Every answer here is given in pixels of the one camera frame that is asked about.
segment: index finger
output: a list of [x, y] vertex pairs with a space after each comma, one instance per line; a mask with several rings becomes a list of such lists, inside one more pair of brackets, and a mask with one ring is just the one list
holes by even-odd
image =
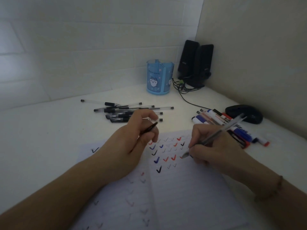
[[222, 126], [209, 124], [194, 124], [192, 130], [192, 138], [189, 143], [189, 148], [199, 142], [201, 138], [206, 138], [209, 135], [217, 132]]
[[153, 120], [157, 120], [158, 119], [158, 116], [156, 115], [156, 113], [153, 110], [140, 109], [140, 110], [136, 110], [133, 113], [133, 115], [129, 119], [127, 125], [140, 128], [140, 126], [141, 126], [141, 124], [143, 122], [143, 118], [147, 118], [147, 117], [149, 117], [149, 118], [151, 118]]

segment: person's right arm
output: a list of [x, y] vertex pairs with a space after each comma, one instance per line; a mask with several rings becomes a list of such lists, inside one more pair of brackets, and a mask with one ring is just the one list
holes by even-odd
[[282, 180], [278, 194], [267, 198], [277, 190], [280, 176], [248, 155], [229, 134], [222, 133], [211, 147], [197, 144], [219, 128], [216, 125], [194, 125], [189, 148], [195, 162], [209, 162], [221, 173], [246, 185], [256, 197], [264, 198], [259, 205], [280, 228], [307, 229], [307, 195]]

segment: notebook page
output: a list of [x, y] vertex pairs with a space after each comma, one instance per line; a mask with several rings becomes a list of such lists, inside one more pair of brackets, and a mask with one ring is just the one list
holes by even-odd
[[191, 131], [163, 133], [160, 138], [145, 153], [151, 154], [151, 185], [161, 230], [225, 230], [247, 223], [221, 174], [197, 165], [191, 157], [180, 158]]
[[[104, 143], [81, 145], [77, 162], [96, 153]], [[150, 188], [148, 162], [142, 158], [128, 176], [98, 191], [70, 229], [157, 229]]]

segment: white table surface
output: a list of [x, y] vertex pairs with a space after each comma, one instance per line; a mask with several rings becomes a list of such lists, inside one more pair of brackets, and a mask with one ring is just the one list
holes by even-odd
[[[221, 112], [237, 104], [206, 87], [184, 98]], [[167, 95], [155, 96], [145, 85], [137, 85], [0, 112], [0, 213], [73, 166], [79, 145], [108, 138], [124, 124], [110, 123], [104, 114], [93, 112], [99, 105], [80, 99], [174, 106], [173, 111], [163, 111], [160, 132], [192, 129], [191, 118], [200, 109], [184, 102], [174, 88]], [[269, 147], [253, 144], [247, 153], [307, 192], [307, 141], [267, 119], [260, 125], [246, 125], [271, 142]], [[230, 178], [227, 182], [248, 214], [250, 226], [239, 229], [275, 229], [245, 186]]]

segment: person's left arm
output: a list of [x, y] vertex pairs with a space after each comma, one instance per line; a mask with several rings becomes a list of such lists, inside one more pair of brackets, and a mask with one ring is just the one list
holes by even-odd
[[95, 192], [129, 174], [147, 143], [157, 141], [156, 127], [140, 135], [152, 124], [146, 117], [158, 119], [152, 110], [135, 111], [94, 155], [0, 215], [0, 229], [67, 229]]

